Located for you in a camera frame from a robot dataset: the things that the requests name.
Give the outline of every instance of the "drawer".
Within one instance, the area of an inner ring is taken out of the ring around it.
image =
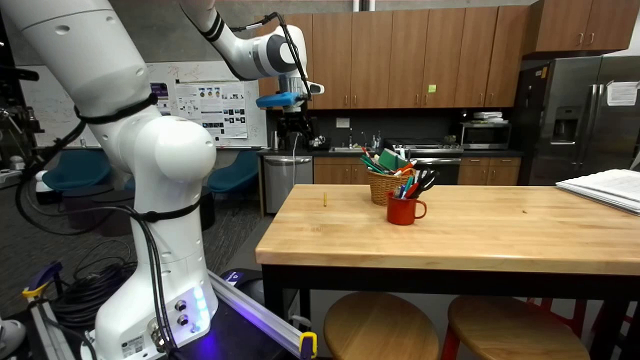
[[[462,158],[461,166],[464,167],[487,167],[490,158]]]
[[[341,156],[341,157],[318,157],[314,156],[314,164],[316,165],[360,165],[360,156]]]
[[[519,167],[520,158],[491,158],[493,167]]]

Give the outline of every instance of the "countertop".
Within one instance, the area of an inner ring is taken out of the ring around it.
[[[258,156],[291,156],[291,151],[263,149],[258,152]],[[362,152],[329,152],[329,151],[307,151],[305,149],[296,149],[296,156],[321,156],[327,158],[359,158]],[[464,158],[467,157],[496,157],[510,158],[523,156],[524,152],[517,150],[465,150],[462,153]]]
[[[257,262],[640,275],[640,218],[558,188],[440,185],[420,200],[427,215],[400,226],[367,185],[297,184]]]

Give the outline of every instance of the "wicker basket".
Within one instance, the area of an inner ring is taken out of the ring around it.
[[[368,171],[371,201],[375,205],[387,205],[387,192],[394,191],[398,186],[406,184],[410,176],[415,176],[415,170],[409,169],[402,176],[384,175]]]

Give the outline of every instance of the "red mug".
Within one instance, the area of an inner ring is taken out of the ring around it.
[[[398,199],[393,192],[387,192],[387,221],[395,225],[411,225],[417,218],[424,218],[427,215],[427,204],[418,199]],[[424,213],[419,217],[415,216],[417,203],[424,206]]]

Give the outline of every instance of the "yellow clamp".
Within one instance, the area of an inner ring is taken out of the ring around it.
[[[39,296],[40,296],[40,294],[42,293],[42,290],[44,290],[44,288],[46,288],[46,287],[47,287],[47,285],[49,285],[49,283],[48,283],[48,282],[46,282],[45,284],[43,284],[41,287],[39,287],[39,288],[37,288],[37,289],[35,289],[35,290],[31,290],[31,291],[27,290],[28,288],[26,288],[25,290],[23,290],[23,291],[22,291],[22,296],[23,296],[25,299],[28,299],[28,298],[30,298],[30,297],[33,297],[33,298],[35,298],[35,297],[39,297]]]
[[[315,359],[318,355],[318,335],[310,331],[303,332],[302,335],[300,335],[300,345],[298,346],[298,350],[300,351],[302,351],[302,340],[304,340],[305,338],[312,339],[312,351],[314,354],[311,356],[311,358]]]

